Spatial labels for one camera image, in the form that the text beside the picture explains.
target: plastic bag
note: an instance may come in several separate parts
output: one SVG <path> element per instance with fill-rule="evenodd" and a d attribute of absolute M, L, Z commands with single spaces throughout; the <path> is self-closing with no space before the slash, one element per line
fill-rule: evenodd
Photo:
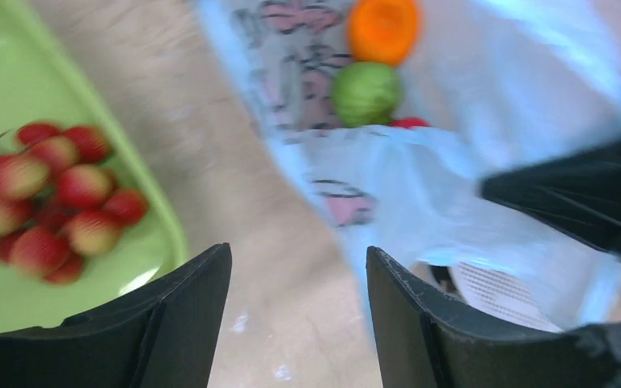
<path fill-rule="evenodd" d="M 375 245 L 407 266 L 464 262 L 516 276 L 563 329 L 607 316 L 617 258 L 476 195 L 492 172 L 621 137 L 621 57 L 589 2 L 424 2 L 400 113 L 453 131 L 337 128 L 329 90 L 350 62 L 350 2 L 199 5 L 261 138 L 335 228 L 365 298 Z"/>

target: black object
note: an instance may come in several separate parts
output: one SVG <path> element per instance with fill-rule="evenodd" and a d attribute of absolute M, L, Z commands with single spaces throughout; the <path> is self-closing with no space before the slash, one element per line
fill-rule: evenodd
<path fill-rule="evenodd" d="M 385 388 L 621 387 L 621 323 L 536 331 L 439 292 L 368 249 L 368 290 Z"/>
<path fill-rule="evenodd" d="M 0 388 L 206 387 L 231 267 L 217 245 L 59 327 L 0 334 Z"/>
<path fill-rule="evenodd" d="M 480 195 L 621 255 L 621 141 L 488 177 Z"/>

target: beige tabletop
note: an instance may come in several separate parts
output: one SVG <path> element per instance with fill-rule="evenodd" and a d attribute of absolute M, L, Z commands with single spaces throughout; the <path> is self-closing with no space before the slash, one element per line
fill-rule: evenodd
<path fill-rule="evenodd" d="M 30 3 L 143 153 L 192 253 L 232 245 L 210 386 L 382 386 L 348 266 L 276 173 L 188 2 Z"/>

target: green ball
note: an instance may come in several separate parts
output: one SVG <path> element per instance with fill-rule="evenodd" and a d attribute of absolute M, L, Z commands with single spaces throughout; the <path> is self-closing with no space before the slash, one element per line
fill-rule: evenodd
<path fill-rule="evenodd" d="M 388 124 L 403 99 L 403 86 L 389 65 L 354 62 L 336 75 L 331 97 L 336 114 L 348 128 Z"/>

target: green tray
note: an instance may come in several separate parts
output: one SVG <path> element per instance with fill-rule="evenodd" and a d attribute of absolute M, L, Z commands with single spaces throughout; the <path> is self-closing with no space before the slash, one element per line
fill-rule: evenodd
<path fill-rule="evenodd" d="M 77 283 L 51 286 L 0 263 L 0 332 L 55 327 L 169 273 L 188 260 L 184 231 L 159 186 L 93 86 L 21 0 L 0 0 L 0 133 L 32 120 L 93 123 L 115 147 L 108 161 L 125 186 L 140 188 L 151 210 L 105 257 L 89 259 Z M 13 136 L 0 153 L 15 150 Z"/>

